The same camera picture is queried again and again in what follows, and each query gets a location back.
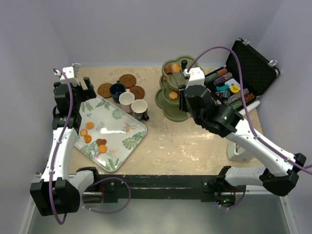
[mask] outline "white mug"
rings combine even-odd
[[[130,93],[130,92],[122,93],[119,96],[121,109],[126,113],[131,113],[132,112],[131,104],[134,102],[134,100],[135,100],[135,95],[133,93]]]
[[[148,121],[150,118],[147,115],[147,107],[146,101],[142,99],[135,100],[131,105],[134,118],[137,120]]]

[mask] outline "black metal bar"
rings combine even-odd
[[[109,177],[123,179],[131,188],[132,199],[195,199],[215,202],[215,193],[220,190],[216,175],[99,175],[100,180]],[[129,196],[128,189],[119,180],[107,180],[101,185],[105,190],[105,203],[118,202],[118,199]]]

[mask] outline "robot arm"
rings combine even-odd
[[[74,143],[78,136],[81,115],[79,114],[82,102],[95,98],[96,94],[89,78],[84,78],[87,89],[84,90],[75,77],[76,65],[74,67],[63,68],[63,72],[71,84],[73,93],[73,109],[69,124],[66,127],[59,145],[53,170],[53,200],[57,214],[66,214],[76,212],[80,205],[83,192],[98,180],[96,168],[83,168],[77,171],[73,179],[69,179],[69,167]],[[42,216],[52,215],[52,208],[49,199],[48,183],[50,180],[49,168],[56,148],[57,141],[65,127],[65,122],[69,110],[69,90],[65,78],[61,73],[56,73],[60,81],[54,83],[54,95],[57,103],[53,111],[53,143],[48,162],[41,176],[40,182],[32,183],[30,194]]]
[[[258,185],[275,195],[287,195],[299,179],[297,174],[299,170],[254,137],[247,120],[239,112],[221,103],[214,97],[214,93],[204,88],[205,77],[203,73],[197,72],[198,69],[192,68],[189,72],[184,70],[184,76],[188,77],[189,81],[185,87],[179,88],[180,109],[190,112],[196,124],[238,144],[264,165],[259,168],[225,167],[220,173],[221,176],[231,186]],[[289,160],[304,165],[305,156],[293,155],[272,143],[261,133],[256,133],[266,143],[283,152]]]

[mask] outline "black case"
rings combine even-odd
[[[253,49],[249,45],[249,40],[243,40],[238,38],[232,50],[236,53],[242,70],[243,76],[243,88],[249,89],[250,93],[255,95],[255,98],[247,103],[247,105],[256,101],[260,96],[262,96],[265,91],[270,87],[270,85],[279,76],[280,70],[275,66],[276,61],[268,61],[259,52]],[[226,68],[228,72],[231,72],[233,78],[239,83],[238,68],[233,55],[230,53],[228,59],[226,60],[225,66],[205,75],[205,77]],[[207,84],[207,87],[211,90],[212,95],[222,100],[214,93],[215,86],[213,82]]]

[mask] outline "open case lid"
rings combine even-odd
[[[270,65],[270,62],[259,54],[255,49],[248,45],[249,41],[246,42],[241,38],[238,38],[232,50],[238,56],[243,82],[245,87],[252,88],[254,95],[260,96],[269,88],[274,80],[279,76],[280,71],[276,66]],[[230,53],[226,67],[232,72],[233,77],[239,81],[238,68],[234,56]]]

